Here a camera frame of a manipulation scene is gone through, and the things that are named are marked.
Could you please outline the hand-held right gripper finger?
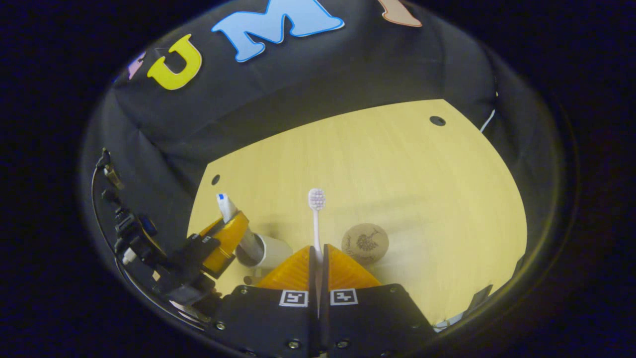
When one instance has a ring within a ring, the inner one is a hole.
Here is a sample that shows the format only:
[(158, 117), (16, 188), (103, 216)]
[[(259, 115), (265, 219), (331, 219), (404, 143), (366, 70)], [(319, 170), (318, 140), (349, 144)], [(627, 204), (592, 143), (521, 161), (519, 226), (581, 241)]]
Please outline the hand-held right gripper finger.
[(214, 314), (214, 341), (248, 358), (316, 353), (316, 251), (298, 250), (258, 285), (239, 285)]
[(323, 250), (320, 346), (330, 358), (412, 358), (436, 332), (406, 289), (343, 251)]

